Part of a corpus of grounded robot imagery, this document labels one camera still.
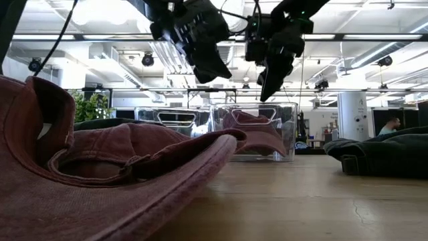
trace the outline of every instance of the cap brim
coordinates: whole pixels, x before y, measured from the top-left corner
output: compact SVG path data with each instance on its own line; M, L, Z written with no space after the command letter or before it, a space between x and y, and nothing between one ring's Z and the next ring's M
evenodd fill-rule
M269 155L276 151L283 157L286 156L287 150L281 138L261 131L246 131L245 134L247 134L247 142L237 150L237 153L256 151L262 155Z

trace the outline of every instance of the ceiling duct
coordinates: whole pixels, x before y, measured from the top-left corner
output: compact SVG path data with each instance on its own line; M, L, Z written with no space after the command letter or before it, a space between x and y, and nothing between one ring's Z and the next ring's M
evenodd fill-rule
M107 48L101 43L92 44L89 48L89 59L88 65L93 69L104 67L105 72L113 72L124 81L134 84L137 88L150 88L150 86L144 84L132 70L120 63L119 53L113 47ZM163 95L151 91L144 91L144 94L154 103L166 102L166 98Z
M428 17L418 21L415 25L412 25L404 31L405 33L428 33ZM361 68L366 65L369 65L373 62L376 62L393 52L400 50L412 42L393 42L389 44L379 44L373 49L365 52L364 54L356 57L351 62L352 68Z

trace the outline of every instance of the cable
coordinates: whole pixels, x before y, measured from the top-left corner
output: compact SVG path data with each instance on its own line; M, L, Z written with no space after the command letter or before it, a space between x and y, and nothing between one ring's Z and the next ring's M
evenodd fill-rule
M302 53L302 76L300 81L300 93L299 93L299 106L297 112L300 113L300 101L302 100L302 88L303 88L303 71L305 68L305 50L303 49Z
M259 4L259 0L254 0L254 9L253 9L253 16L255 14L255 10L257 9L257 11L259 12L259 16L257 18L257 35L259 35L259 29L260 29L260 23L261 23L261 7Z
M39 73L40 73L40 72L43 70L43 68L45 67L45 65L46 65L47 61L51 58L52 54L54 54L54 52L55 52L56 48L58 47L58 45L59 45L59 44L60 44L60 42L61 42L62 36L65 34L65 32L66 32L66 30L67 30L68 24L69 24L70 20L72 19L73 10L74 10L74 8L76 7L76 5L77 5L77 4L78 4L78 0L74 0L74 2L73 2L73 7L72 7L72 9L70 10L70 12L68 13L68 16L67 16L66 22L64 23L64 26L62 27L62 30L61 30L61 32L60 32L60 35L58 36L58 39L55 41L55 44L53 45L52 49L51 49L51 50L49 51L49 53L47 54L47 56L46 56L45 60L40 64L40 68L39 68L36 72L34 72L34 75L33 75L33 76L37 76L37 75L39 75Z

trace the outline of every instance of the table surface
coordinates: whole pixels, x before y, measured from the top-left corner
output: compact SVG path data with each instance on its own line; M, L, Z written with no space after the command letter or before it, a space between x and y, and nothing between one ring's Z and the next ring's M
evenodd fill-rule
M351 177L327 156L229 163L149 239L428 240L428 181Z

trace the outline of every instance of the white column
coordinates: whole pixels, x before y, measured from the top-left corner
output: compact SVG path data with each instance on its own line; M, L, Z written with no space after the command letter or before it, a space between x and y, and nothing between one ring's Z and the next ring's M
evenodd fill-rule
M343 92L338 95L340 138L365 141L368 136L365 92Z

